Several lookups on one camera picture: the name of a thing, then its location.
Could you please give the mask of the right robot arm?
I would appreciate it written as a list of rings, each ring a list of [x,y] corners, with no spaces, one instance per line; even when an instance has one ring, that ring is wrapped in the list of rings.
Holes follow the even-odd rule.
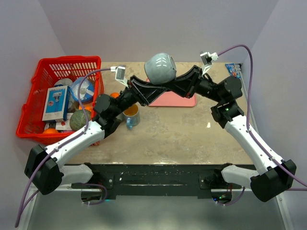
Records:
[[[292,160],[285,161],[275,153],[249,124],[236,99],[243,95],[241,80],[229,76],[219,83],[213,82],[201,68],[193,66],[187,73],[166,83],[166,88],[177,95],[189,98],[194,94],[217,102],[211,107],[213,119],[226,130],[252,160],[255,169],[249,170],[223,164],[215,170],[214,184],[225,188],[237,184],[252,190],[262,202],[267,202],[291,188],[296,165]]]

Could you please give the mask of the grey-blue mug front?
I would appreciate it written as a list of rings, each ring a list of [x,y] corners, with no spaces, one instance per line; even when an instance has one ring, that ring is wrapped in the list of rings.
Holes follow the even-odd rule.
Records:
[[[177,68],[171,55],[158,53],[144,64],[144,70],[150,83],[161,85],[176,78]]]

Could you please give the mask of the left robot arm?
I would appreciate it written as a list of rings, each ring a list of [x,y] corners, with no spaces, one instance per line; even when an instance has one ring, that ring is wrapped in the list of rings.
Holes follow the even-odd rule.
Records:
[[[86,120],[84,127],[58,143],[46,147],[37,145],[30,150],[24,171],[29,184],[34,184],[43,195],[53,192],[68,178],[61,172],[61,168],[70,158],[114,133],[119,126],[117,116],[120,113],[136,103],[150,105],[169,90],[169,85],[174,80],[173,77],[168,79],[163,76],[148,77],[148,81],[143,81],[132,76],[119,97],[99,95],[94,106],[96,116],[92,120]]]

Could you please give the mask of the blue butterfly mug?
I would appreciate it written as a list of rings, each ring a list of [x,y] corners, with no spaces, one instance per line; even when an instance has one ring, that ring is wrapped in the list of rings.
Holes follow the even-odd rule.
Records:
[[[140,112],[136,104],[129,107],[123,112],[128,130],[132,130],[134,126],[140,123]]]

